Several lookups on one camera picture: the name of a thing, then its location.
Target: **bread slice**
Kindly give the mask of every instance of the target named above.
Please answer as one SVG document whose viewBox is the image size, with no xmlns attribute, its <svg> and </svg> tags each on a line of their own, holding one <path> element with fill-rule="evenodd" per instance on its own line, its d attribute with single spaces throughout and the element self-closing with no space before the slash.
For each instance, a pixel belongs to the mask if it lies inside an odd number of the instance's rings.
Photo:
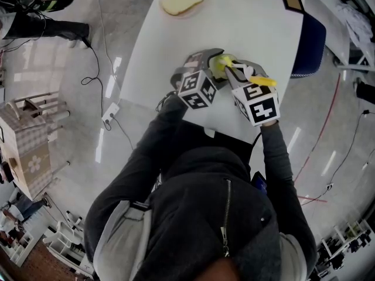
<svg viewBox="0 0 375 281">
<path fill-rule="evenodd" d="M 168 14 L 178 16 L 202 1 L 203 0 L 162 0 L 161 4 Z"/>
</svg>

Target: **white table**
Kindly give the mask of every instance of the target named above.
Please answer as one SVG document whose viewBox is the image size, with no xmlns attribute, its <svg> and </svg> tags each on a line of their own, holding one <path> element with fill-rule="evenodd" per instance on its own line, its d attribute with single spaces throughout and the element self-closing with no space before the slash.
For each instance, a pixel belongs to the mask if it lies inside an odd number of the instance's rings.
<svg viewBox="0 0 375 281">
<path fill-rule="evenodd" d="M 260 64 L 277 80 L 281 102 L 294 65 L 303 15 L 282 0 L 204 0 L 187 18 L 166 14 L 154 0 L 138 35 L 120 97 L 154 109 L 173 90 L 169 80 L 191 53 L 222 48 Z M 234 105 L 229 85 L 209 108 L 188 110 L 185 120 L 251 142 L 254 129 Z"/>
</svg>

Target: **power outlet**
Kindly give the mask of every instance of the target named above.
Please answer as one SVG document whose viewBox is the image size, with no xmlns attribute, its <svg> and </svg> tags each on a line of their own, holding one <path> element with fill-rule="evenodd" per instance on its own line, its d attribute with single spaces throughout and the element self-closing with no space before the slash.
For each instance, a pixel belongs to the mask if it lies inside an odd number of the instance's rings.
<svg viewBox="0 0 375 281">
<path fill-rule="evenodd" d="M 107 111 L 105 112 L 105 114 L 103 115 L 101 119 L 103 120 L 104 123 L 110 123 L 112 121 L 112 118 L 110 117 L 110 115 L 113 114 L 113 116 L 115 116 L 119 110 L 120 108 L 118 107 L 118 105 L 116 103 L 112 103 L 111 106 L 108 107 Z"/>
</svg>

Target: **box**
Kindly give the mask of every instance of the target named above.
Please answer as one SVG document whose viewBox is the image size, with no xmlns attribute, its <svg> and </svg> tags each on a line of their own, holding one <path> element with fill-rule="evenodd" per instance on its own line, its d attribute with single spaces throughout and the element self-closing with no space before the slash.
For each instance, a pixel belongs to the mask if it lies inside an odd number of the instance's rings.
<svg viewBox="0 0 375 281">
<path fill-rule="evenodd" d="M 217 88 L 204 70 L 187 73 L 178 92 L 180 99 L 191 109 L 205 108 L 212 104 Z"/>
<path fill-rule="evenodd" d="M 280 117 L 278 96 L 274 87 L 249 83 L 232 90 L 240 112 L 253 126 L 258 126 Z"/>
</svg>

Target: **person's leg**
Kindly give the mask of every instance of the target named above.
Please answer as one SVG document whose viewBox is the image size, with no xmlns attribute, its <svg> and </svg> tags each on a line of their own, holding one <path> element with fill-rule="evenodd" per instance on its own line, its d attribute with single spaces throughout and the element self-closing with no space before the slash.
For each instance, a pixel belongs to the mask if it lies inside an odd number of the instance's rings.
<svg viewBox="0 0 375 281">
<path fill-rule="evenodd" d="M 19 198 L 17 202 L 14 203 L 14 206 L 17 207 L 20 213 L 25 212 L 31 205 L 33 201 L 27 198 L 24 194 Z"/>
<path fill-rule="evenodd" d="M 45 202 L 43 200 L 34 202 L 28 209 L 26 209 L 24 212 L 21 213 L 23 216 L 23 220 L 27 220 L 29 217 L 31 217 L 35 212 L 37 212 L 44 205 L 45 205 Z"/>
<path fill-rule="evenodd" d="M 68 40 L 81 40 L 84 37 L 88 37 L 88 33 L 88 24 L 50 19 L 44 20 L 23 13 L 17 13 L 4 39 L 60 36 Z"/>
<path fill-rule="evenodd" d="M 362 81 L 357 83 L 357 97 L 375 104 L 375 87 L 365 84 Z"/>
</svg>

